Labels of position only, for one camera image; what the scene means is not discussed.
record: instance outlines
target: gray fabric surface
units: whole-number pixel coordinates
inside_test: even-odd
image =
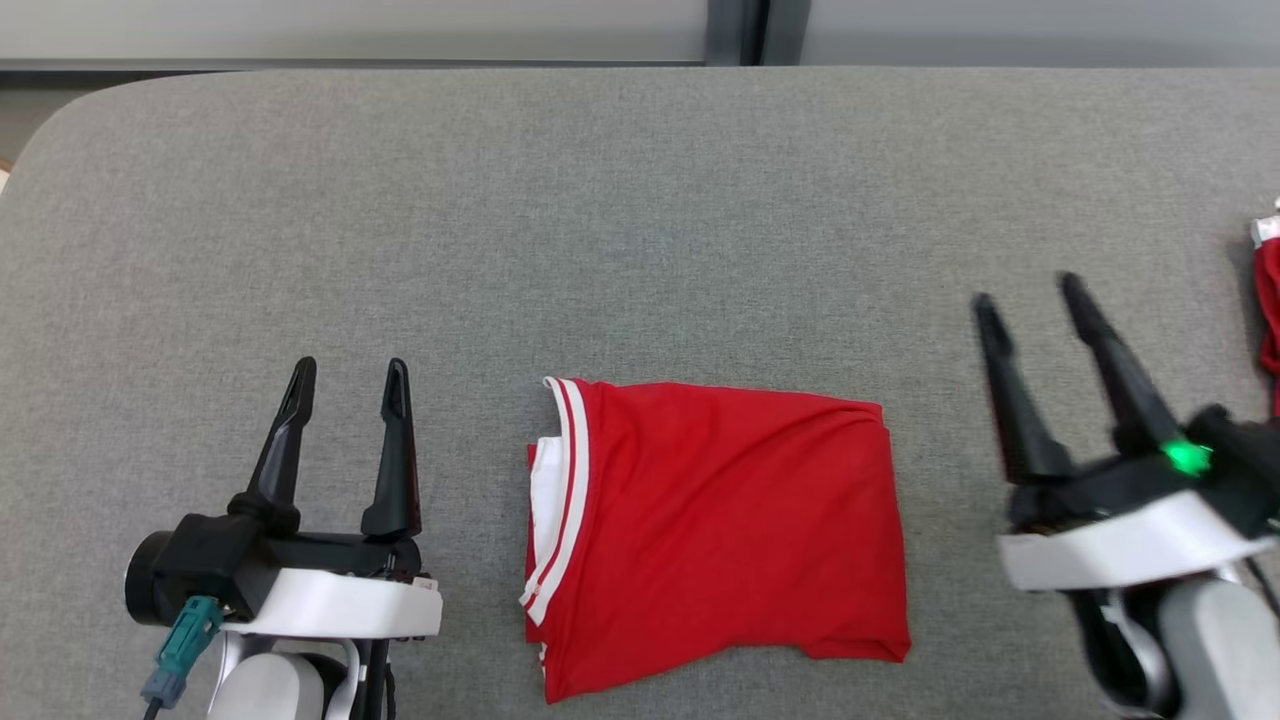
[[[1266,411],[1245,222],[1280,191],[1280,72],[273,72],[72,102],[0,196],[0,697],[141,716],[163,639],[137,542],[241,489],[320,364],[303,527],[371,497],[410,366],[439,638],[404,717],[1105,716],[1065,603],[1004,580],[968,302],[996,293],[1079,455],[1110,425],[1053,272],[1179,413]],[[522,642],[524,443],[543,374],[884,405],[905,665],[736,650],[547,708]],[[216,653],[173,717],[196,717]]]

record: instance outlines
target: gray wall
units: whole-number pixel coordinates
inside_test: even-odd
[[[700,61],[705,27],[707,0],[0,0],[0,69],[15,59]]]
[[[1280,65],[1280,0],[813,0],[803,63]]]

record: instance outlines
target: red cloth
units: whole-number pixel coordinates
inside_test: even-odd
[[[1267,240],[1253,252],[1253,279],[1258,304],[1267,319],[1262,341],[1262,366],[1280,378],[1280,238]],[[1272,386],[1272,415],[1280,415],[1280,383]]]
[[[547,701],[731,646],[901,662],[902,532],[881,407],[547,379],[526,592]]]

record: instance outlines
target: cable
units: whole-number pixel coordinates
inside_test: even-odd
[[[389,662],[387,664],[387,720],[396,720],[396,675],[392,674]]]
[[[1252,557],[1244,559],[1244,566],[1248,568],[1249,573],[1253,574],[1253,578],[1258,580],[1258,587],[1262,588],[1262,597],[1267,600],[1267,606],[1271,607],[1271,612],[1276,618],[1280,618],[1280,598],[1276,598],[1276,591],[1271,588],[1271,580],[1268,580],[1267,575],[1262,571],[1262,566],[1258,565],[1258,561]]]

